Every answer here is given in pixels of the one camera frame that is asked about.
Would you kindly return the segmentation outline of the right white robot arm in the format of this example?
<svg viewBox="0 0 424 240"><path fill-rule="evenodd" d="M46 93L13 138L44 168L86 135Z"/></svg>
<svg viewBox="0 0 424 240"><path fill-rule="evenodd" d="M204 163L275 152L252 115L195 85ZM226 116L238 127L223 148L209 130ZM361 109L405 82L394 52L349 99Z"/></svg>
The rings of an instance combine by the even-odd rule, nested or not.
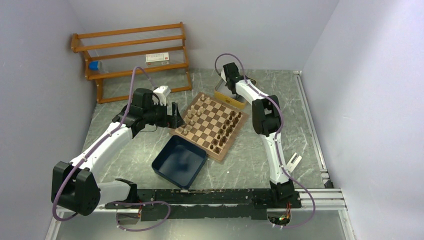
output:
<svg viewBox="0 0 424 240"><path fill-rule="evenodd" d="M283 155L282 112L275 95L268 95L241 75L234 62L225 64L220 73L226 87L235 95L243 97L252 109L252 126L265 147L270 167L270 194L267 200L258 200L269 207L289 206L289 200L296 193Z"/></svg>

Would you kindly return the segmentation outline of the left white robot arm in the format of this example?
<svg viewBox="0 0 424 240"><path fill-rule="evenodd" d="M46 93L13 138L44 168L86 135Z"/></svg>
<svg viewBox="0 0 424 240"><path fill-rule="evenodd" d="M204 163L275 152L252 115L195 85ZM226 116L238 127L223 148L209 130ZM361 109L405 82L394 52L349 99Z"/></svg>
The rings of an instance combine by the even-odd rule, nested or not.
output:
<svg viewBox="0 0 424 240"><path fill-rule="evenodd" d="M112 119L106 131L84 152L70 162L58 162L52 170L51 201L53 215L57 207L87 216L99 205L121 203L132 208L139 202L137 184L117 178L97 182L101 169L121 148L127 145L147 125L177 129L184 121L178 105L172 103L168 114L168 86L155 90L137 88L122 110Z"/></svg>

